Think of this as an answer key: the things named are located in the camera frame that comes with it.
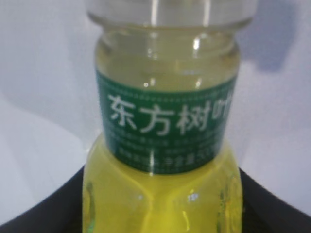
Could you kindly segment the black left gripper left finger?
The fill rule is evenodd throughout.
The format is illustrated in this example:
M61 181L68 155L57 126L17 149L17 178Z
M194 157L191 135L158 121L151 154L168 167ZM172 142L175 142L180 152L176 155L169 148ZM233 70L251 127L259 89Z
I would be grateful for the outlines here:
M2 233L80 233L84 168L50 196L0 226Z

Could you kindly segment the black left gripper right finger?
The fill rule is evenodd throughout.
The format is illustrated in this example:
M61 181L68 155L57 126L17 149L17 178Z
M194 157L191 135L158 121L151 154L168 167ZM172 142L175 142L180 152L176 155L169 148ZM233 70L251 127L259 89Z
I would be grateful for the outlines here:
M243 233L309 233L311 217L287 204L240 169Z

